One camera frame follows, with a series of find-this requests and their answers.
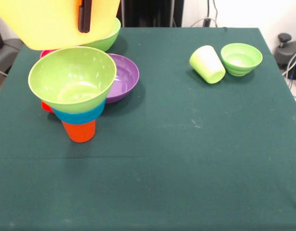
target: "plastic cup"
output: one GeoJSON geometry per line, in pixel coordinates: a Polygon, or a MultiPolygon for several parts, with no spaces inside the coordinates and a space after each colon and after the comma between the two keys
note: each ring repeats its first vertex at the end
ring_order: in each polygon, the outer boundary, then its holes
{"type": "Polygon", "coordinates": [[[43,110],[45,110],[47,112],[54,113],[52,108],[49,105],[47,105],[45,102],[41,101],[41,107],[42,107],[43,110]]]}
{"type": "Polygon", "coordinates": [[[194,51],[190,58],[190,65],[210,84],[219,82],[226,74],[215,49],[209,45],[194,51]]]}
{"type": "Polygon", "coordinates": [[[69,138],[77,143],[84,143],[92,139],[96,132],[96,120],[86,124],[69,124],[62,121],[69,138]]]}

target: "bowl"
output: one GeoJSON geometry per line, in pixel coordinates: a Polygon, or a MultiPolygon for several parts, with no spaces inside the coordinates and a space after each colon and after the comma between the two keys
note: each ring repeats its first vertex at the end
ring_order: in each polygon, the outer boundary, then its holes
{"type": "Polygon", "coordinates": [[[28,75],[31,91],[51,108],[85,112],[101,104],[116,76],[114,60],[91,47],[70,47],[38,60],[28,75]]]}
{"type": "Polygon", "coordinates": [[[221,56],[227,71],[233,76],[245,76],[262,61],[261,52],[244,43],[231,43],[224,46],[221,56]]]}
{"type": "Polygon", "coordinates": [[[46,56],[47,54],[50,54],[53,51],[56,51],[56,50],[44,50],[44,51],[42,51],[41,54],[40,54],[40,58],[42,58],[43,56],[46,56]]]}
{"type": "Polygon", "coordinates": [[[117,67],[113,87],[106,98],[106,103],[113,103],[123,99],[136,86],[139,80],[139,70],[134,62],[122,55],[109,54],[109,56],[117,67]]]}
{"type": "Polygon", "coordinates": [[[84,44],[82,46],[93,47],[93,48],[100,49],[102,51],[107,51],[114,44],[115,40],[117,39],[120,27],[121,27],[121,23],[120,23],[119,19],[116,18],[115,23],[114,23],[114,28],[109,35],[107,35],[105,38],[103,38],[101,40],[97,40],[97,41],[94,41],[94,42],[91,42],[88,44],[84,44]]]}
{"type": "Polygon", "coordinates": [[[105,105],[105,100],[97,107],[86,112],[67,113],[67,112],[61,112],[56,109],[53,109],[53,111],[57,116],[57,118],[65,123],[86,124],[93,121],[94,119],[97,119],[102,114],[104,105],[105,105]]]}

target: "yellow cup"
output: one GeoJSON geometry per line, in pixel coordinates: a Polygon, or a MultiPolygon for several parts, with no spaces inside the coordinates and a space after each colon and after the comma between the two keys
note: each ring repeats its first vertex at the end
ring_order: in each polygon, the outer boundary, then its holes
{"type": "Polygon", "coordinates": [[[92,0],[90,31],[78,31],[81,0],[0,0],[0,17],[33,50],[54,50],[111,33],[120,0],[92,0]]]}

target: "light green bowl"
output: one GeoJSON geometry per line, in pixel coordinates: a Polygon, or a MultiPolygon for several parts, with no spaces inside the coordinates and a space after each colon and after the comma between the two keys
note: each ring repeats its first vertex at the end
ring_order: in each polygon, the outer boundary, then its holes
{"type": "Polygon", "coordinates": [[[107,37],[105,37],[101,40],[97,40],[97,41],[88,43],[88,44],[84,44],[82,46],[93,47],[93,48],[97,48],[102,51],[107,51],[114,44],[115,40],[117,39],[120,27],[121,27],[121,23],[120,23],[119,19],[116,18],[113,31],[107,37]]]}
{"type": "Polygon", "coordinates": [[[262,62],[261,52],[244,43],[224,46],[221,56],[227,71],[233,76],[245,76],[262,62]]]}
{"type": "Polygon", "coordinates": [[[40,59],[28,75],[31,91],[62,112],[85,112],[101,104],[116,76],[114,60],[91,47],[54,51],[40,59]]]}

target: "orange cup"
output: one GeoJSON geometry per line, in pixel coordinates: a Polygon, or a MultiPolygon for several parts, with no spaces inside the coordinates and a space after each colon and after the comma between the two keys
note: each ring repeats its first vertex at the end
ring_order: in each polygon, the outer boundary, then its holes
{"type": "Polygon", "coordinates": [[[86,124],[68,124],[62,121],[69,138],[77,143],[89,141],[96,132],[96,120],[86,124]]]}

